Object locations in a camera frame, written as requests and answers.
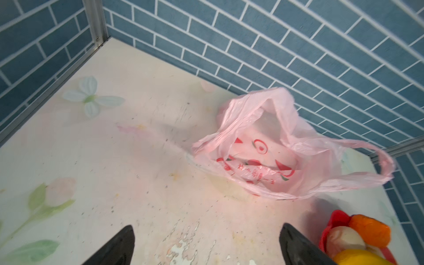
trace pink plastic bag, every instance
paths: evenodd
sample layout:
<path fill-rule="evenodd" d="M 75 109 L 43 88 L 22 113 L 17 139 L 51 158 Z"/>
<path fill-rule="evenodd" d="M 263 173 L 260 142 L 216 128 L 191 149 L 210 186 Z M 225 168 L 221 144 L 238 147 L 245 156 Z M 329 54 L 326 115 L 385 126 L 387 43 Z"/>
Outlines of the pink plastic bag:
<path fill-rule="evenodd" d="M 392 179 L 395 164 L 385 151 L 367 142 L 317 134 L 299 117 L 293 104 L 285 88 L 230 100 L 220 107 L 218 131 L 193 144 L 195 161 L 255 195 L 274 199 L 375 187 Z M 375 150 L 381 175 L 342 175 L 341 158 L 346 148 Z"/>

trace blue tile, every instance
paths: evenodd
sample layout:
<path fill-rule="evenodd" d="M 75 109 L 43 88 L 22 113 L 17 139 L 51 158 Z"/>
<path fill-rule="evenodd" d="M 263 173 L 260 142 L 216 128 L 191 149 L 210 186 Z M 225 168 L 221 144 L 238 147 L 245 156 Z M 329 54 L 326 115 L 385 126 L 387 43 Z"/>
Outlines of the blue tile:
<path fill-rule="evenodd" d="M 241 87 L 243 89 L 247 89 L 248 86 L 250 85 L 250 82 L 233 74 L 228 72 L 227 70 L 220 68 L 217 74 L 218 77 L 221 77 L 222 79 L 238 86 Z"/>
<path fill-rule="evenodd" d="M 57 23 L 60 23 L 84 8 L 82 1 L 59 0 L 50 5 Z"/>
<path fill-rule="evenodd" d="M 268 62 L 262 71 L 289 86 L 292 86 L 299 79 L 271 62 Z"/>
<path fill-rule="evenodd" d="M 107 11 L 106 9 L 103 9 L 103 12 L 105 13 L 105 21 L 106 21 L 106 24 L 108 24 L 108 25 L 112 25 L 112 20 L 111 20 L 111 18 L 110 18 L 110 12 L 109 11 Z"/>
<path fill-rule="evenodd" d="M 364 123 L 371 119 L 370 116 L 368 116 L 366 113 L 361 112 L 355 108 L 347 107 L 344 110 L 341 111 L 341 113 L 345 114 L 346 116 L 360 122 Z"/>
<path fill-rule="evenodd" d="M 370 120 L 369 122 L 364 123 L 364 125 L 381 134 L 388 134 L 389 132 L 393 131 L 392 128 L 377 120 Z"/>
<path fill-rule="evenodd" d="M 318 126 L 315 126 L 315 125 L 313 125 L 313 124 L 311 124 L 310 123 L 310 125 L 315 129 L 315 131 L 317 131 L 319 134 L 323 134 L 323 133 L 325 133 L 326 132 L 326 130 L 323 130 L 323 129 L 321 129 L 320 127 L 318 127 Z"/>
<path fill-rule="evenodd" d="M 411 191 L 409 190 L 406 181 L 404 180 L 402 174 L 399 171 L 393 172 L 394 178 L 392 179 L 394 185 L 396 186 L 399 195 L 404 203 L 414 202 L 414 196 L 412 196 Z"/>
<path fill-rule="evenodd" d="M 10 118 L 8 118 L 8 120 L 3 123 L 2 125 L 0 125 L 0 131 L 2 131 L 4 128 L 6 128 L 14 119 L 16 119 L 16 117 L 19 116 L 19 114 L 21 114 L 24 110 L 26 109 L 26 106 L 21 107 L 20 109 L 18 109 Z"/>
<path fill-rule="evenodd" d="M 13 84 L 42 61 L 43 55 L 41 55 L 37 46 L 33 45 L 7 64 L 3 65 L 1 70 Z"/>
<path fill-rule="evenodd" d="M 424 106 L 424 92 L 414 85 L 405 88 L 404 90 L 398 92 L 398 94 L 410 100 L 418 107 Z"/>
<path fill-rule="evenodd" d="M 418 127 L 410 124 L 409 122 L 405 121 L 404 119 L 395 120 L 390 123 L 393 127 L 398 128 L 402 132 L 412 136 L 412 137 L 419 137 L 424 134 L 424 131 L 419 129 Z"/>
<path fill-rule="evenodd" d="M 165 5 L 162 2 L 158 2 L 158 17 L 174 24 L 175 26 L 186 30 L 188 26 L 188 16 L 173 9 L 172 7 Z"/>
<path fill-rule="evenodd" d="M 1 1 L 0 10 L 2 11 L 2 15 L 0 16 L 0 26 L 19 16 L 18 8 L 13 0 Z"/>
<path fill-rule="evenodd" d="M 256 67 L 257 69 L 260 69 L 265 63 L 264 58 L 249 51 L 243 46 L 238 45 L 235 42 L 231 43 L 230 48 L 228 49 L 228 53 L 250 64 L 251 66 Z"/>
<path fill-rule="evenodd" d="M 403 103 L 403 100 L 381 87 L 377 88 L 368 95 L 390 109 Z"/>
<path fill-rule="evenodd" d="M 331 133 L 329 131 L 326 131 L 325 133 L 323 133 L 323 135 L 325 135 L 327 137 L 330 137 L 330 138 L 334 138 L 334 139 L 342 139 L 340 136 L 335 135 L 335 134 L 333 134 L 333 133 Z"/>
<path fill-rule="evenodd" d="M 358 74 L 352 69 L 342 75 L 340 79 L 353 86 L 354 88 L 358 89 L 362 93 L 368 93 L 377 87 L 376 83 L 369 81 L 368 79 L 366 79 L 365 77 Z"/>
<path fill-rule="evenodd" d="M 414 230 L 412 224 L 402 224 L 402 228 L 405 231 L 406 236 L 408 237 L 409 244 L 414 250 L 415 256 L 418 260 L 418 264 L 424 264 L 424 249 L 421 245 L 420 240 Z"/>
<path fill-rule="evenodd" d="M 318 32 L 314 40 L 365 73 L 370 73 L 381 65 L 381 63 L 326 26 Z"/>
<path fill-rule="evenodd" d="M 290 94 L 292 94 L 294 101 L 301 105 L 302 107 L 306 107 L 309 110 L 312 110 L 313 112 L 319 110 L 322 105 L 316 103 L 315 101 L 299 94 L 298 92 L 294 91 L 293 89 L 289 89 Z"/>
<path fill-rule="evenodd" d="M 162 21 L 157 20 L 156 18 L 144 12 L 135 9 L 134 20 L 136 23 L 155 31 L 196 53 L 202 54 L 203 52 L 203 48 L 205 47 L 204 43 L 188 36 L 184 32 L 181 32 L 163 23 Z"/>
<path fill-rule="evenodd" d="M 0 61 L 54 27 L 48 8 L 0 32 Z"/>
<path fill-rule="evenodd" d="M 282 65 L 287 65 L 293 59 L 291 54 L 261 37 L 259 37 L 253 48 Z"/>
<path fill-rule="evenodd" d="M 347 70 L 347 66 L 326 54 L 317 65 L 334 76 L 341 75 Z"/>
<path fill-rule="evenodd" d="M 268 12 L 271 12 L 272 8 L 274 8 L 275 3 L 277 0 L 251 0 L 258 6 L 262 7 Z"/>
<path fill-rule="evenodd" d="M 300 80 L 299 82 L 297 82 L 294 88 L 310 97 L 315 96 L 316 94 L 318 94 L 318 92 L 321 91 L 321 89 L 316 88 L 315 86 L 309 84 L 304 80 Z"/>
<path fill-rule="evenodd" d="M 128 37 L 125 34 L 120 33 L 119 31 L 114 30 L 113 28 L 107 27 L 107 31 L 110 36 L 114 37 L 115 39 L 118 39 L 128 45 L 133 45 L 133 38 Z"/>
<path fill-rule="evenodd" d="M 310 121 L 313 122 L 315 124 L 318 124 L 320 122 L 322 122 L 324 119 L 315 115 L 314 113 L 306 110 L 306 109 L 300 109 L 297 111 L 297 113 L 299 113 L 299 116 Z"/>
<path fill-rule="evenodd" d="M 356 122 L 352 121 L 352 120 L 347 120 L 346 122 L 344 122 L 343 124 L 341 124 L 343 127 L 348 128 L 349 130 L 356 132 L 357 134 L 364 134 L 366 132 L 368 132 L 369 130 L 367 128 L 365 128 L 362 125 L 357 124 Z"/>
<path fill-rule="evenodd" d="M 408 216 L 405 213 L 405 210 L 403 209 L 402 203 L 400 202 L 398 196 L 396 195 L 396 192 L 394 190 L 386 190 L 387 196 L 390 199 L 390 202 L 392 203 L 393 208 L 395 209 L 396 215 L 400 222 L 408 222 Z"/>
<path fill-rule="evenodd" d="M 331 96 L 330 94 L 328 94 L 324 91 L 319 93 L 315 97 L 315 99 L 324 103 L 325 105 L 335 109 L 335 110 L 341 110 L 341 109 L 343 109 L 344 107 L 347 106 L 347 104 L 345 104 L 344 102 L 338 100 L 337 98 Z"/>
<path fill-rule="evenodd" d="M 323 51 L 310 44 L 309 42 L 305 41 L 304 39 L 300 38 L 292 31 L 287 35 L 281 45 L 294 51 L 295 53 L 305 58 L 306 60 L 311 61 L 312 63 L 315 63 L 324 54 Z"/>
<path fill-rule="evenodd" d="M 178 58 L 181 57 L 181 52 L 182 52 L 182 48 L 165 40 L 162 39 L 159 36 L 156 36 L 156 42 L 155 42 L 155 46 L 158 47 L 161 50 L 166 51 L 169 54 L 172 54 Z"/>
<path fill-rule="evenodd" d="M 405 135 L 401 134 L 398 131 L 393 131 L 393 132 L 387 134 L 386 136 L 389 137 L 390 139 L 397 141 L 397 142 L 403 142 L 403 141 L 409 139 L 409 137 L 406 137 Z"/>
<path fill-rule="evenodd" d="M 215 74 L 218 66 L 203 59 L 200 56 L 195 55 L 187 50 L 184 51 L 183 60 L 187 61 L 211 74 Z"/>
<path fill-rule="evenodd" d="M 424 34 L 424 28 L 391 1 L 352 0 L 351 2 L 408 44 Z"/>
<path fill-rule="evenodd" d="M 242 0 L 208 0 L 210 3 L 230 13 L 236 18 L 240 18 L 246 3 Z"/>
<path fill-rule="evenodd" d="M 424 64 L 422 62 L 417 63 L 408 70 L 405 71 L 405 74 L 415 79 L 421 85 L 424 85 Z"/>
<path fill-rule="evenodd" d="M 152 14 L 155 13 L 155 0 L 129 0 L 129 2 L 141 7 L 146 11 L 149 11 Z"/>
<path fill-rule="evenodd" d="M 411 185 L 412 190 L 414 191 L 415 195 L 417 196 L 418 200 L 421 202 L 421 204 L 424 204 L 424 184 L 415 184 Z"/>
<path fill-rule="evenodd" d="M 225 50 L 230 41 L 228 38 L 222 36 L 216 31 L 213 31 L 194 20 L 191 21 L 189 32 L 221 50 Z"/>
<path fill-rule="evenodd" d="M 224 16 L 221 13 L 216 19 L 215 28 L 219 29 L 223 33 L 228 34 L 236 40 L 243 42 L 248 46 L 251 46 L 253 44 L 257 36 L 256 33 L 253 33 L 252 31 L 246 29 L 239 23 Z"/>
<path fill-rule="evenodd" d="M 414 161 L 415 164 L 424 163 L 424 153 L 422 149 L 409 153 L 409 155 L 411 155 L 412 160 Z"/>
<path fill-rule="evenodd" d="M 241 63 L 239 63 L 238 61 L 228 57 L 224 53 L 218 50 L 215 50 L 214 48 L 210 46 L 206 48 L 205 57 L 211 59 L 212 61 L 218 63 L 219 65 L 222 65 L 234 72 L 236 72 L 241 65 Z"/>
<path fill-rule="evenodd" d="M 69 55 L 73 58 L 82 49 L 84 49 L 92 41 L 90 29 L 86 29 L 81 33 L 75 40 L 73 40 L 68 46 Z"/>
<path fill-rule="evenodd" d="M 398 116 L 396 116 L 395 114 L 391 113 L 390 111 L 387 111 L 386 109 L 380 107 L 379 105 L 375 105 L 374 107 L 368 109 L 367 112 L 369 114 L 373 115 L 373 116 L 376 116 L 380 120 L 387 122 L 387 123 L 398 118 Z"/>
<path fill-rule="evenodd" d="M 311 37 L 321 25 L 321 22 L 306 14 L 288 0 L 281 0 L 273 15 L 308 37 Z"/>
<path fill-rule="evenodd" d="M 337 124 L 344 122 L 345 120 L 347 120 L 347 118 L 345 118 L 344 116 L 330 110 L 327 108 L 323 108 L 322 110 L 317 112 L 318 114 L 320 114 L 321 116 L 327 118 L 330 121 L 333 121 Z"/>
<path fill-rule="evenodd" d="M 393 141 L 391 141 L 387 138 L 384 138 L 383 136 L 380 136 L 373 131 L 370 131 L 370 132 L 364 134 L 363 136 L 374 141 L 374 142 L 376 142 L 379 145 L 382 145 L 383 147 L 386 147 L 386 148 L 391 147 L 391 146 L 396 144 L 395 142 L 393 142 Z"/>
<path fill-rule="evenodd" d="M 352 133 L 350 131 L 347 131 L 346 133 L 344 133 L 342 135 L 342 137 L 345 138 L 345 139 L 351 139 L 351 140 L 367 141 L 367 139 L 365 139 L 365 138 L 363 138 L 363 137 L 361 137 L 361 136 L 359 136 L 357 134 L 354 134 L 354 133 Z"/>
<path fill-rule="evenodd" d="M 47 2 L 48 0 L 19 0 L 19 4 L 24 13 L 36 8 Z"/>
<path fill-rule="evenodd" d="M 346 132 L 346 130 L 343 129 L 342 127 L 339 127 L 338 125 L 335 125 L 334 123 L 331 123 L 331 122 L 329 122 L 327 120 L 326 121 L 323 121 L 320 124 L 320 126 L 326 128 L 326 129 L 328 129 L 328 130 L 330 130 L 330 131 L 332 131 L 334 133 L 337 133 L 337 134 L 343 134 L 343 133 Z"/>
<path fill-rule="evenodd" d="M 188 65 L 184 62 L 181 62 L 180 60 L 177 60 L 177 59 L 175 59 L 175 58 L 173 58 L 173 57 L 171 57 L 171 56 L 169 56 L 169 55 L 167 55 L 163 52 L 160 52 L 160 51 L 158 51 L 158 50 L 156 50 L 156 49 L 154 49 L 150 46 L 147 46 L 146 44 L 144 44 L 142 42 L 139 42 L 139 41 L 136 40 L 135 41 L 135 47 L 137 49 L 145 51 L 145 52 L 147 52 L 147 53 L 149 53 L 149 54 L 151 54 L 151 55 L 153 55 L 153 56 L 155 56 L 155 57 L 157 57 L 161 60 L 164 60 L 165 62 L 168 62 L 172 65 L 175 65 L 178 68 L 181 68 L 181 69 L 183 69 L 183 70 L 185 70 L 189 73 L 192 73 L 194 75 L 196 74 L 196 71 L 197 71 L 196 68 L 194 68 L 194 67 L 192 67 L 192 66 L 190 66 L 190 65 Z"/>
<path fill-rule="evenodd" d="M 14 111 L 67 62 L 69 62 L 69 59 L 65 49 L 63 49 L 0 98 L 0 120 Z"/>
<path fill-rule="evenodd" d="M 40 40 L 40 45 L 43 48 L 46 56 L 49 56 L 70 39 L 72 39 L 77 33 L 77 23 L 75 20 L 69 20 L 61 27 Z"/>
<path fill-rule="evenodd" d="M 364 19 L 359 21 L 359 23 L 356 24 L 351 31 L 349 31 L 348 35 L 368 49 L 374 48 L 386 37 Z"/>
<path fill-rule="evenodd" d="M 348 88 L 340 84 L 336 80 L 329 76 L 321 73 L 312 66 L 302 62 L 299 59 L 295 59 L 289 66 L 289 69 L 305 77 L 309 81 L 325 88 L 327 91 L 339 95 L 346 91 Z"/>
<path fill-rule="evenodd" d="M 220 86 L 220 87 L 222 87 L 224 89 L 227 89 L 227 87 L 229 85 L 228 83 L 226 83 L 224 81 L 221 81 L 218 78 L 215 78 L 212 75 L 210 75 L 210 74 L 208 74 L 206 72 L 203 72 L 203 71 L 199 71 L 199 73 L 197 74 L 197 76 L 200 77 L 200 78 L 203 78 L 203 79 L 205 79 L 205 80 L 207 80 L 209 82 L 211 82 L 212 84 L 215 84 L 217 86 Z"/>
<path fill-rule="evenodd" d="M 131 19 L 131 6 L 120 0 L 102 0 L 103 6 L 121 16 Z"/>
<path fill-rule="evenodd" d="M 424 119 L 424 114 L 416 108 L 413 108 L 408 103 L 400 105 L 399 107 L 393 110 L 411 121 L 418 121 Z"/>
<path fill-rule="evenodd" d="M 168 2 L 212 25 L 216 10 L 202 2 L 198 0 L 168 0 Z"/>
<path fill-rule="evenodd" d="M 418 60 L 391 39 L 387 39 L 380 44 L 374 50 L 374 53 L 400 70 L 405 69 Z"/>
<path fill-rule="evenodd" d="M 424 7 L 424 2 L 421 0 L 402 0 L 407 4 L 413 11 L 418 12 L 421 8 Z"/>
<path fill-rule="evenodd" d="M 419 52 L 422 55 L 424 55 L 424 39 L 421 39 L 421 40 L 417 41 L 411 47 L 414 48 L 417 52 Z"/>
<path fill-rule="evenodd" d="M 344 100 L 352 103 L 353 105 L 355 105 L 356 107 L 358 107 L 360 109 L 366 109 L 366 108 L 369 108 L 372 105 L 374 105 L 374 102 L 368 100 L 366 97 L 362 96 L 359 93 L 356 93 L 353 90 L 347 91 L 346 93 L 344 93 L 340 97 L 343 98 Z"/>
<path fill-rule="evenodd" d="M 113 24 L 115 25 L 115 28 L 133 36 L 134 38 L 147 42 L 148 44 L 153 44 L 153 34 L 133 23 L 113 15 Z"/>
<path fill-rule="evenodd" d="M 338 0 L 313 0 L 308 8 L 343 32 L 359 19 L 356 13 Z"/>
<path fill-rule="evenodd" d="M 264 87 L 269 87 L 273 80 L 261 73 L 259 73 L 258 71 L 243 65 L 239 71 L 239 74 L 252 80 L 253 82 L 258 83 L 259 85 L 263 85 Z"/>
<path fill-rule="evenodd" d="M 287 29 L 253 7 L 249 6 L 243 16 L 243 22 L 257 29 L 264 35 L 279 42 Z"/>
<path fill-rule="evenodd" d="M 396 157 L 396 161 L 398 162 L 409 183 L 422 181 L 420 176 L 412 166 L 412 163 L 407 155 Z"/>
<path fill-rule="evenodd" d="M 80 29 L 84 29 L 86 26 L 88 26 L 88 20 L 87 15 L 85 14 L 85 11 L 82 11 L 77 15 L 78 25 L 80 26 Z"/>
<path fill-rule="evenodd" d="M 418 206 L 418 204 L 408 204 L 405 205 L 405 207 L 421 238 L 424 238 L 424 215 L 420 209 L 420 206 Z"/>

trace white vegetable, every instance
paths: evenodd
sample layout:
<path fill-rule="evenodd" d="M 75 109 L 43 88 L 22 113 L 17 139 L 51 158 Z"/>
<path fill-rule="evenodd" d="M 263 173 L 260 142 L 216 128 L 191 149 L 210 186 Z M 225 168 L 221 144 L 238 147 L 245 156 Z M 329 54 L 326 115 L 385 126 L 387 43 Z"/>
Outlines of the white vegetable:
<path fill-rule="evenodd" d="M 350 227 L 338 226 L 331 229 L 327 235 L 327 255 L 333 258 L 346 249 L 365 250 L 365 242 L 358 232 Z"/>

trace red plastic container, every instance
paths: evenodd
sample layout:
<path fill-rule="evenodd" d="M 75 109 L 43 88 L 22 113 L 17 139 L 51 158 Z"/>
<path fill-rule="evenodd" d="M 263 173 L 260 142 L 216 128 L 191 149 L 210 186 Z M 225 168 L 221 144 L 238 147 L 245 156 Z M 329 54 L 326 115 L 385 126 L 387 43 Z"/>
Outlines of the red plastic container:
<path fill-rule="evenodd" d="M 348 226 L 350 218 L 351 216 L 347 215 L 342 210 L 335 210 L 331 214 L 327 227 L 324 229 L 324 231 L 322 231 L 321 238 L 319 240 L 318 247 L 321 251 L 326 253 L 325 246 L 327 243 L 327 236 L 331 228 L 338 227 L 338 226 Z M 395 258 L 393 257 L 392 253 L 390 252 L 388 248 L 380 248 L 380 250 L 383 253 L 383 256 L 386 258 L 386 260 L 397 265 Z"/>

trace white countertop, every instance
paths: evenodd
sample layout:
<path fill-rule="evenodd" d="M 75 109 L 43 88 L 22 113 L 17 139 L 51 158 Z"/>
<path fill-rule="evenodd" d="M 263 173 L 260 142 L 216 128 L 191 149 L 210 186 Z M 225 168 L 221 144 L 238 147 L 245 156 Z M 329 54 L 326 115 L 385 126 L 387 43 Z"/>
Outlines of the white countertop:
<path fill-rule="evenodd" d="M 97 79 L 97 95 L 125 102 L 87 118 L 82 103 L 61 97 L 86 76 Z M 398 263 L 418 264 L 382 187 L 273 201 L 197 168 L 187 151 L 217 130 L 219 105 L 235 96 L 220 88 L 206 92 L 200 81 L 109 40 L 0 148 L 0 259 L 48 240 L 47 247 L 37 245 L 50 251 L 41 264 L 80 265 L 131 224 L 134 265 L 284 264 L 283 223 L 317 243 L 331 212 L 342 209 L 390 225 L 389 249 Z M 344 170 L 374 168 L 350 150 Z M 75 202 L 31 219 L 7 240 L 31 216 L 28 196 L 57 178 L 76 180 Z"/>

